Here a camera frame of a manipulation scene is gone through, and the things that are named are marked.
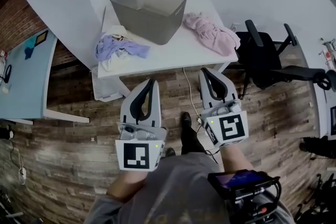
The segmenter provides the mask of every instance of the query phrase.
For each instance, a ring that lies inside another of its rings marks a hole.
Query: pink cloth
[[[183,16],[184,24],[194,29],[203,45],[220,55],[229,56],[240,46],[240,38],[230,29],[219,29],[202,13],[188,13]]]

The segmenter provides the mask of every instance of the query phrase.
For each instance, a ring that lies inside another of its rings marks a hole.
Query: light blue desk
[[[48,82],[57,37],[49,29],[45,29],[29,39],[36,40],[46,30],[46,40],[34,48],[30,59],[25,60],[26,41],[9,52],[6,68],[12,65],[12,73],[8,84],[2,82],[0,85],[0,119],[32,124],[31,121],[22,119],[47,117],[88,123],[88,118],[47,109]],[[4,85],[9,88],[7,94],[2,90]]]

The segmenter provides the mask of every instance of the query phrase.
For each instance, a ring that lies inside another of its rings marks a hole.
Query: brick wall
[[[46,27],[26,0],[0,0],[0,50],[10,51]],[[58,41],[52,65],[74,60],[76,57]]]

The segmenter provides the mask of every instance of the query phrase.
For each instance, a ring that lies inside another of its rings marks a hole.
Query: phone screen
[[[237,186],[247,185],[264,180],[265,178],[257,174],[255,171],[245,171],[237,174],[218,175],[217,180],[224,188],[233,188]]]

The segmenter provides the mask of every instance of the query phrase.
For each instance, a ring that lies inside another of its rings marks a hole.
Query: black office chair
[[[227,67],[245,71],[244,89],[239,96],[241,99],[246,94],[250,78],[263,90],[277,82],[292,80],[313,81],[325,90],[331,88],[330,79],[323,69],[299,66],[282,68],[279,55],[289,44],[293,46],[298,44],[289,25],[284,24],[288,37],[277,50],[275,47],[277,42],[274,42],[267,33],[258,32],[252,20],[245,21],[245,24],[248,32],[236,33],[240,38],[240,47],[237,49],[240,65]]]

